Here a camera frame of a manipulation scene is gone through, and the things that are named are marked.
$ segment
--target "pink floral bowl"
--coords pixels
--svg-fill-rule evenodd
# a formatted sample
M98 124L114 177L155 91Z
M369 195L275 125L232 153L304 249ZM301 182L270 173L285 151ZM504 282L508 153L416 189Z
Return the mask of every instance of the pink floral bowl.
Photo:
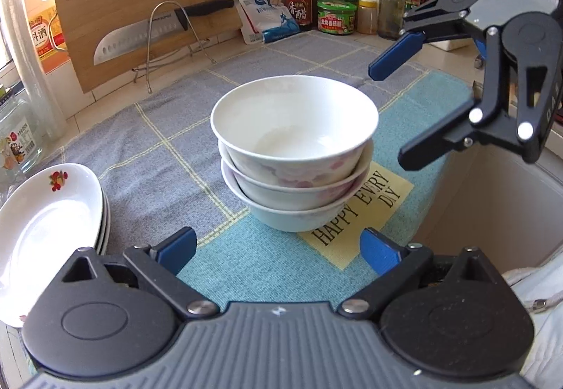
M317 76L275 76L224 95L211 127L246 176L306 188L347 178L375 132L373 102L348 84Z
M322 207L342 197L354 180L369 170L373 156L373 141L368 140L352 174L341 181L321 187L292 188L272 186L246 176L233 164L226 146L219 141L219 153L233 172L236 182L249 199L259 205L284 211L304 211Z

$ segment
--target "stacked plates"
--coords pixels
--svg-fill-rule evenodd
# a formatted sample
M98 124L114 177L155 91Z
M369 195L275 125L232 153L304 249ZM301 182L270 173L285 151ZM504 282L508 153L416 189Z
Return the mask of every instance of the stacked plates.
M46 168L0 209L0 321L21 327L41 293L79 247L105 253L108 199L78 164Z

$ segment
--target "yellow note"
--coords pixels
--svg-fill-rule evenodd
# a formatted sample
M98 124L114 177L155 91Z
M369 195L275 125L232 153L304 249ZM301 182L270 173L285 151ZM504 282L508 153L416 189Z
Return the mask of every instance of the yellow note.
M344 270L360 253L362 230L366 227L381 230L412 189L413 185L406 179L372 162L368 178L338 216L299 236Z

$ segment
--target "blue gripper pad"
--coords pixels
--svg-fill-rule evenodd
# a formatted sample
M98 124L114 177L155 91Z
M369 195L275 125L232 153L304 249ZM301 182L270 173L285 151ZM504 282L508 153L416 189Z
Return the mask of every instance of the blue gripper pad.
M170 273L177 275L184 268L184 265L195 256L197 245L198 239L194 229L183 227L172 236L153 246L151 252L156 253L154 260L157 263Z
M374 81L388 78L403 63L422 49L424 33L407 33L368 66L368 75Z
M373 271L382 276L401 262L405 248L377 230L366 228L360 235L360 254Z

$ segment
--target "plastic wrap roll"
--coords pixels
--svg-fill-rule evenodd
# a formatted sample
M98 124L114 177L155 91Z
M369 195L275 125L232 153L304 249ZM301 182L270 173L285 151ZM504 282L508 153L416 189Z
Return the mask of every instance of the plastic wrap roll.
M2 32L10 48L13 62L20 73L29 101L52 140L59 139L67 124L47 85L47 77L37 56L27 22L24 0L0 0Z

